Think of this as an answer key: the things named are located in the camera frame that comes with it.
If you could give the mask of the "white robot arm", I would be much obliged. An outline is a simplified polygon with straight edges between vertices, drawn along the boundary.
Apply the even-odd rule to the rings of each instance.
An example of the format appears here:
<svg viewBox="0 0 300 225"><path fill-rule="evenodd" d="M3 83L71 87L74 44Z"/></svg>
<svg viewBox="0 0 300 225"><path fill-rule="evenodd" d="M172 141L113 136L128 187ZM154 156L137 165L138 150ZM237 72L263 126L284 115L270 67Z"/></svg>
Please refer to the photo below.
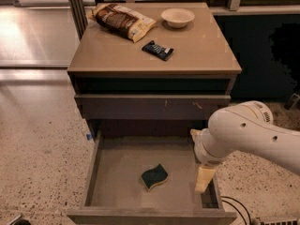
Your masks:
<svg viewBox="0 0 300 225"><path fill-rule="evenodd" d="M270 109L253 100L219 109L210 116L207 128L192 129L199 162L195 191L206 191L216 167L234 151L265 158L300 174L300 132L277 127L273 121Z"/></svg>

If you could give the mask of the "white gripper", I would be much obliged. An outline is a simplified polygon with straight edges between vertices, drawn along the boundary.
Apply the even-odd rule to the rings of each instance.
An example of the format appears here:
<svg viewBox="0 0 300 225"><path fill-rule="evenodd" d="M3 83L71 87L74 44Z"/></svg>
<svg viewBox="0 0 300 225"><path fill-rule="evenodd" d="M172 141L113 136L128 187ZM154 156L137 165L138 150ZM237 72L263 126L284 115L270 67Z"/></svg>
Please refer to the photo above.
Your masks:
<svg viewBox="0 0 300 225"><path fill-rule="evenodd" d="M219 166L232 151L218 142L207 128L203 130L193 128L190 135L194 142L195 157L202 165L197 170L195 191L204 193L216 173L216 169L210 167Z"/></svg>

